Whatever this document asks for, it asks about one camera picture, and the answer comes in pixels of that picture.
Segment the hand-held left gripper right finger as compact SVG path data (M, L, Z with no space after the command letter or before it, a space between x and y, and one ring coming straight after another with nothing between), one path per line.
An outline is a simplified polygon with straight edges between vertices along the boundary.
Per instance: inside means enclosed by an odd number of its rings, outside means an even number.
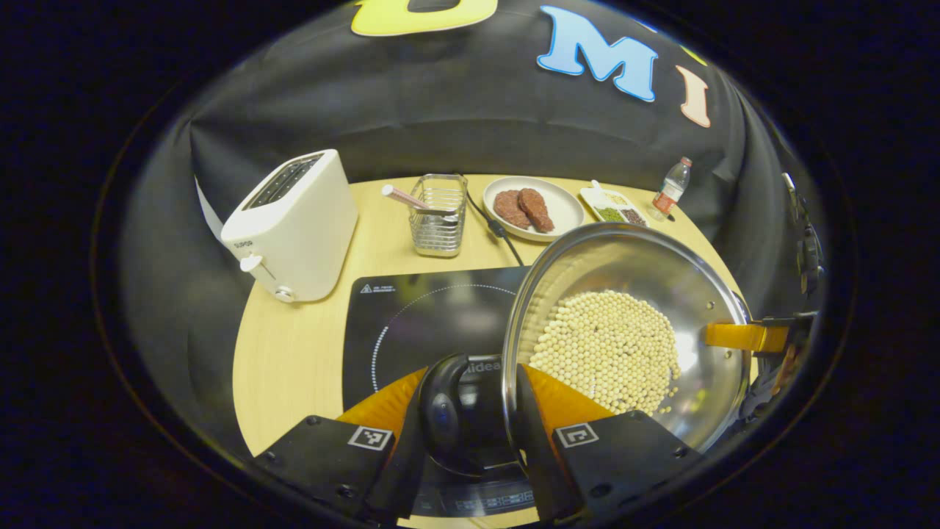
M605 525L641 512L701 464L701 453L641 411L615 414L518 365L514 446L545 525Z

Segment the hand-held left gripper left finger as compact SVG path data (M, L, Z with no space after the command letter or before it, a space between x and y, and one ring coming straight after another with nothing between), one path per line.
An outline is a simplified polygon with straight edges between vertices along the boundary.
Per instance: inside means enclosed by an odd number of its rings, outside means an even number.
M421 392L435 364L403 376L339 417L302 418L254 458L279 484L347 518L409 518L427 449Z

